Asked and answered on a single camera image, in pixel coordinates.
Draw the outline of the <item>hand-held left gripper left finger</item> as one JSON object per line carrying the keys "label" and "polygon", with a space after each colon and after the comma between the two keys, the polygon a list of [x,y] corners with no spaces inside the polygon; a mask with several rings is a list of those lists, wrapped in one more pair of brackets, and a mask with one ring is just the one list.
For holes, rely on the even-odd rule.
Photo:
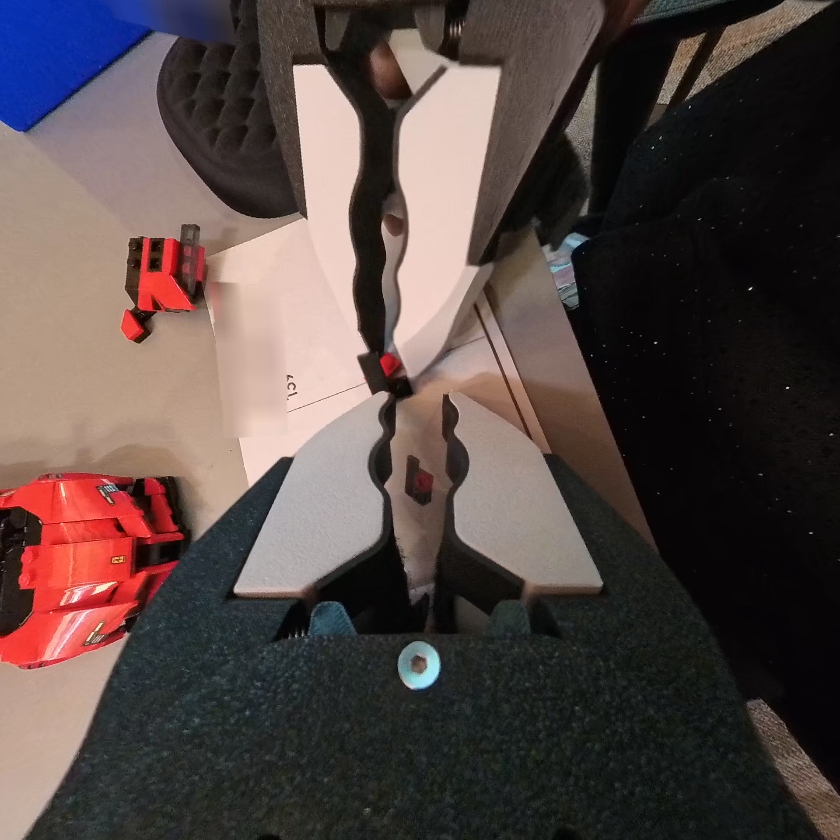
{"label": "hand-held left gripper left finger", "polygon": [[244,598],[311,599],[381,552],[393,531],[396,401],[373,394],[291,459],[234,584]]}

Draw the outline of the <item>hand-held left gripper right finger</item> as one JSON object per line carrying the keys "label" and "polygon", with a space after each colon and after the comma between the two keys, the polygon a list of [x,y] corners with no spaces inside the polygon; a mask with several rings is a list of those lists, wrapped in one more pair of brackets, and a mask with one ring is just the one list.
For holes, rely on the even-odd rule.
{"label": "hand-held left gripper right finger", "polygon": [[473,605],[599,595],[602,577],[539,446],[462,392],[444,397],[443,434],[440,584]]}

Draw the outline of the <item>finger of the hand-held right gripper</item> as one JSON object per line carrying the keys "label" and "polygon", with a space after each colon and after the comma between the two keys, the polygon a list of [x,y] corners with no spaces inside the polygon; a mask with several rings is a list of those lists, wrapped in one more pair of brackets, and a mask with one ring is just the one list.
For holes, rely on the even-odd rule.
{"label": "finger of the hand-held right gripper", "polygon": [[446,351],[486,285],[469,247],[501,68],[440,67],[400,112],[395,183],[406,212],[395,268],[395,353],[414,382]]}
{"label": "finger of the hand-held right gripper", "polygon": [[385,351],[383,204],[392,189],[394,118],[345,62],[293,68],[311,241],[358,354]]}

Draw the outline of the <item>black lego bar piece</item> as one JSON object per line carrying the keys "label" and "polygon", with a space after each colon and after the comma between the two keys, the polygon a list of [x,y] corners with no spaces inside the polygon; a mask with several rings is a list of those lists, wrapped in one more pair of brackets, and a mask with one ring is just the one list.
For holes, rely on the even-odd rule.
{"label": "black lego bar piece", "polygon": [[358,362],[365,382],[372,394],[388,392],[397,399],[407,398],[414,394],[411,382],[402,368],[391,378],[385,376],[380,358],[383,353],[371,351],[358,356]]}

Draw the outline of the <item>lego instruction booklet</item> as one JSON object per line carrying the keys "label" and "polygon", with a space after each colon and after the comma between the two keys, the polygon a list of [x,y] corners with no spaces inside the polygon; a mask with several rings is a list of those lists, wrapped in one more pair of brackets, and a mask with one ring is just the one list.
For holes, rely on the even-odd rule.
{"label": "lego instruction booklet", "polygon": [[[361,346],[322,273],[305,225],[293,224],[209,260],[208,307],[225,432],[238,440],[247,481],[365,402]],[[392,455],[431,469],[443,457],[442,401],[462,392],[548,452],[545,434],[485,295],[443,357],[395,410]]]}

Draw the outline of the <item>red black green lego assembly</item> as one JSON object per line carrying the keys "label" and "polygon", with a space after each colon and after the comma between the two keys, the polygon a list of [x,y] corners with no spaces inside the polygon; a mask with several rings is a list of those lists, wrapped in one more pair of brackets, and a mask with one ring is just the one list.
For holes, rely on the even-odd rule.
{"label": "red black green lego assembly", "polygon": [[196,224],[184,224],[179,238],[129,240],[124,288],[133,305],[121,321],[127,340],[145,341],[157,313],[196,310],[207,276],[205,256]]}

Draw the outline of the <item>red lego car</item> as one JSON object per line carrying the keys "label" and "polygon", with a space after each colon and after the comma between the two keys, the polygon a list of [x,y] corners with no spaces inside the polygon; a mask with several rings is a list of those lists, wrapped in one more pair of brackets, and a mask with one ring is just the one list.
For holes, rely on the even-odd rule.
{"label": "red lego car", "polygon": [[113,644],[190,546],[173,476],[45,474],[1,490],[1,659],[38,669]]}

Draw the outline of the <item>blue plastic bin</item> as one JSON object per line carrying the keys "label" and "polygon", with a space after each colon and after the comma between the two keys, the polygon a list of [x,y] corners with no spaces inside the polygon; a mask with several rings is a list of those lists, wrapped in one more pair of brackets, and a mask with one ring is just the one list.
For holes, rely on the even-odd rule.
{"label": "blue plastic bin", "polygon": [[2,1],[2,123],[30,130],[150,32],[104,2]]}

